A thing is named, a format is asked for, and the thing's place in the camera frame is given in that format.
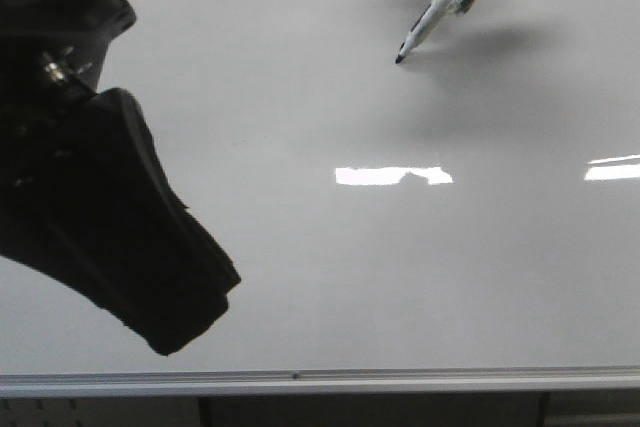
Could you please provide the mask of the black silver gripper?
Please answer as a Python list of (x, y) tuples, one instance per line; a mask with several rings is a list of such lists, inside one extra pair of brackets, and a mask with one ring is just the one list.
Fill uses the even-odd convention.
[(1, 110), (39, 102), (49, 63), (95, 89), (111, 42), (135, 22), (127, 0), (1, 0)]

